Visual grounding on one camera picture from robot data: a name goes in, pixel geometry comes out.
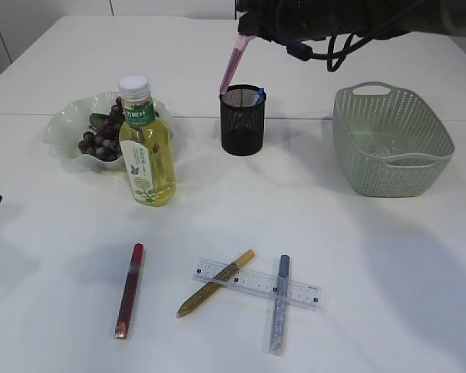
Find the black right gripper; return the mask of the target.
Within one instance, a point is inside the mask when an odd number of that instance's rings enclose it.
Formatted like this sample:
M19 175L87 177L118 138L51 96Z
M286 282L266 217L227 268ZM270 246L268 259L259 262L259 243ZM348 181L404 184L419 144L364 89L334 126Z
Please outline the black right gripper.
M289 40L324 40L373 25L371 1L237 1L238 33L284 45Z

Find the black blue right robot arm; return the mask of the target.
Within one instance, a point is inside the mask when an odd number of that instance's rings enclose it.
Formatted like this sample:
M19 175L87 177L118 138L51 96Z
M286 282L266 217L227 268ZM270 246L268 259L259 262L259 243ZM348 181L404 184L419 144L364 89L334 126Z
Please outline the black blue right robot arm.
M279 44L344 34L366 37L403 11L375 38L411 32L466 37L466 1L237 1L235 6L242 14L240 34Z

